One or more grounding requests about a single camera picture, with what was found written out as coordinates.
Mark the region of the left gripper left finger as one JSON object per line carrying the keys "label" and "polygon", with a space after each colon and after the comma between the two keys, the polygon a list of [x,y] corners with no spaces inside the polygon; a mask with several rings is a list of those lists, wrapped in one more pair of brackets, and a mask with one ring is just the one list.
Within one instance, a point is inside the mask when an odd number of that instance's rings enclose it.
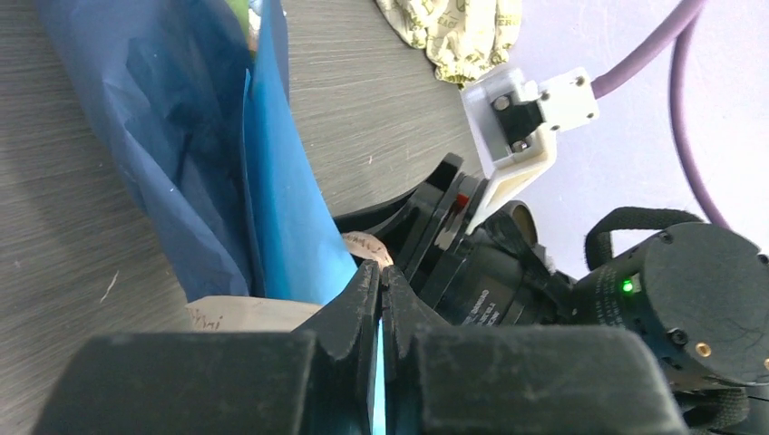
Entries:
{"label": "left gripper left finger", "polygon": [[365,261],[287,333],[92,338],[56,383],[36,434],[368,434],[380,272]]}

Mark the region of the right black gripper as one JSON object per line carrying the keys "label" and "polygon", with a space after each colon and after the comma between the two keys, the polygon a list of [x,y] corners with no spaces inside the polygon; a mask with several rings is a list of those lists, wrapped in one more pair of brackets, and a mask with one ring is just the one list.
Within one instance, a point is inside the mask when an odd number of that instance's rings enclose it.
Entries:
{"label": "right black gripper", "polygon": [[418,297],[451,324],[569,324],[573,281],[553,270],[531,213],[513,200],[478,227],[487,180],[449,153],[415,188],[335,218],[382,241]]}

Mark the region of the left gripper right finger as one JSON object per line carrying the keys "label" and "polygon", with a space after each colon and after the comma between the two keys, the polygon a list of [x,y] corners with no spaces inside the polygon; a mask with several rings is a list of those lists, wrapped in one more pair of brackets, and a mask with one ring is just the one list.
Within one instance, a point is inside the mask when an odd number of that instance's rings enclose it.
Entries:
{"label": "left gripper right finger", "polygon": [[390,434],[685,434],[657,362],[602,326],[452,326],[381,277]]}

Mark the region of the beige ribbon bow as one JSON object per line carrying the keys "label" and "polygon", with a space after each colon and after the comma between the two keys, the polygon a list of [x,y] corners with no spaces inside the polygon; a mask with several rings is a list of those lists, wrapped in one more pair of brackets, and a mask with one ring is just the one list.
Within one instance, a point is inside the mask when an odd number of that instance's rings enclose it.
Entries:
{"label": "beige ribbon bow", "polygon": [[[381,268],[394,261],[385,244],[361,231],[342,235],[350,254],[374,260]],[[195,332],[290,332],[322,306],[297,301],[250,296],[211,295],[185,305]]]}

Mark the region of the blue paper flower bouquet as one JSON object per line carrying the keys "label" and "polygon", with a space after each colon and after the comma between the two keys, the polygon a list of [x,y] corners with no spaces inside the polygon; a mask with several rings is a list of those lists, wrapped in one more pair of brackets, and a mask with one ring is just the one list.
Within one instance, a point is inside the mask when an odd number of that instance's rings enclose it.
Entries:
{"label": "blue paper flower bouquet", "polygon": [[342,293],[360,266],[292,119],[279,2],[264,4],[256,53],[223,1],[36,8],[189,301],[250,296],[323,308]]}

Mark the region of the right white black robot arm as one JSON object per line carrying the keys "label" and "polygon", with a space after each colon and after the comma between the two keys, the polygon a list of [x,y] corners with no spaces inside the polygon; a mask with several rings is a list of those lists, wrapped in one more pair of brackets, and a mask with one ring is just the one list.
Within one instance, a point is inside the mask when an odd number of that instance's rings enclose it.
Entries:
{"label": "right white black robot arm", "polygon": [[529,208],[477,228],[488,184],[448,154],[419,185],[336,218],[382,242],[450,324],[620,327],[641,337],[696,434],[768,431],[768,258],[751,241],[668,208],[616,208],[587,234],[588,273],[560,272]]}

